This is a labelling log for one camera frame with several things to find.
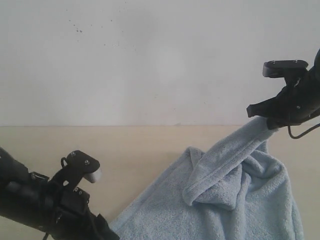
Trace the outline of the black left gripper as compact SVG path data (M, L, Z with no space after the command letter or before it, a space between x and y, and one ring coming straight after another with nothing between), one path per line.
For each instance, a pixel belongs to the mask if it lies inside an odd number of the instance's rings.
M79 188L85 178L94 184L102 177L101 165L90 155L74 150L61 159L62 168L52 177L47 194L52 199L47 234L53 237L96 237L119 240L106 219L89 208L90 195Z

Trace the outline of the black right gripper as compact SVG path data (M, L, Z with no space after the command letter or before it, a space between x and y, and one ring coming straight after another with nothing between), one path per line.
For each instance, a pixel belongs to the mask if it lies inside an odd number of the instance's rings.
M285 86L276 97L246 108L249 118L266 118L269 130L298 126L315 118L315 80L305 79L309 64L304 60L271 60L263 64L265 78L283 78Z

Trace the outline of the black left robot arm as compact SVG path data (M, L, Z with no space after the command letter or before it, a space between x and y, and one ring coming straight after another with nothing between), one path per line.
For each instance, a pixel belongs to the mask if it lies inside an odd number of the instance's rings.
M118 240L101 215L89 208L90 195L79 188L82 179L95 183L100 163L74 150L60 161L52 177L30 172L6 150L0 150L0 215L45 233L55 240Z

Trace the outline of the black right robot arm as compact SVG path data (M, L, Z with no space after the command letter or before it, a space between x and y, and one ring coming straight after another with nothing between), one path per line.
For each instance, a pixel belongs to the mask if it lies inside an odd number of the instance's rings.
M284 79L285 86L274 97L246 108L249 118L267 119L269 129L298 126L320 115L320 54L307 69L304 60L271 60L263 64L262 75Z

